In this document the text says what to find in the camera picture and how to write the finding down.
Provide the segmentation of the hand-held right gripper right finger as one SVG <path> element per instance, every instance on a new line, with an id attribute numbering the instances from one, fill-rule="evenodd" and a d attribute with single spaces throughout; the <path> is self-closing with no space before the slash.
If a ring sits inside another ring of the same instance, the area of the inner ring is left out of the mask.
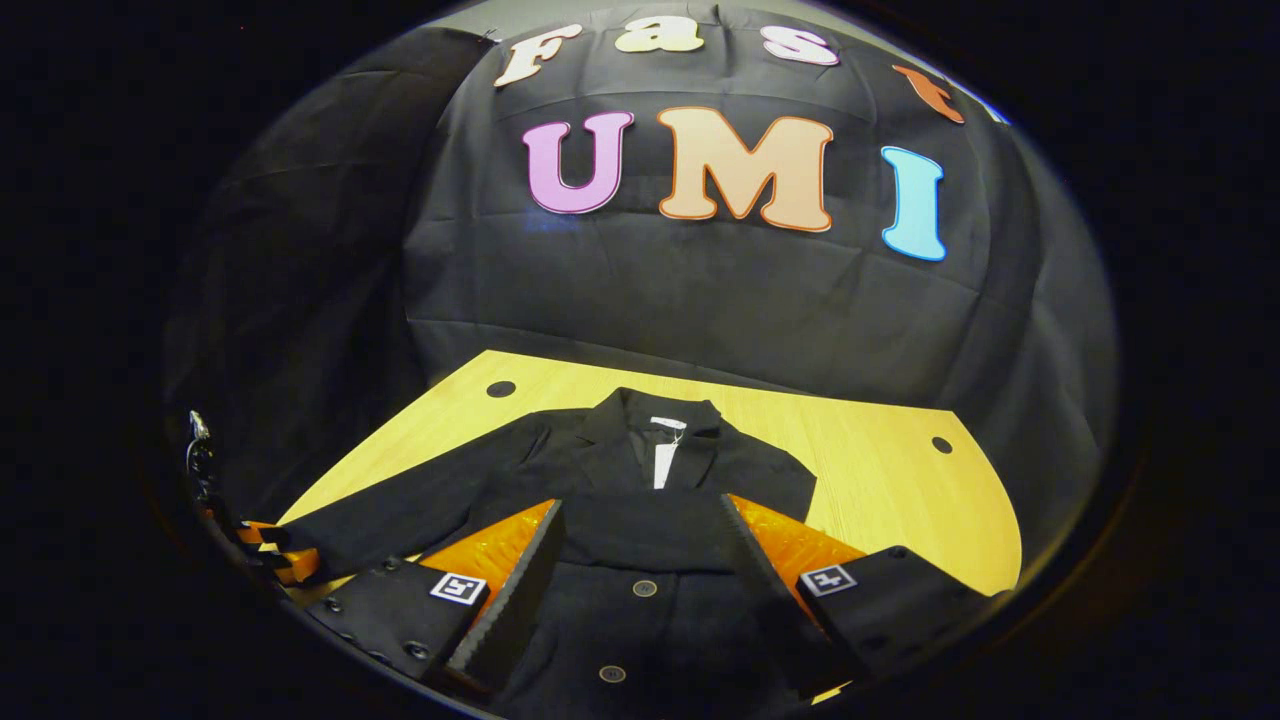
<path id="1" fill-rule="evenodd" d="M 772 657 L 804 697 L 904 673 L 995 606 L 908 547 L 868 553 L 736 495 L 719 505 L 721 546 Z"/>

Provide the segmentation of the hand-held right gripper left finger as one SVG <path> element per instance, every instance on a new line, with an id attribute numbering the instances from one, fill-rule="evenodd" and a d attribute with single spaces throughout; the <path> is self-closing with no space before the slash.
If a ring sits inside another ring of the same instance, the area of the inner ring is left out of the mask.
<path id="1" fill-rule="evenodd" d="M 548 500 L 425 559 L 387 559 L 307 607 L 376 662 L 488 696 L 532 638 L 566 529 Z"/>

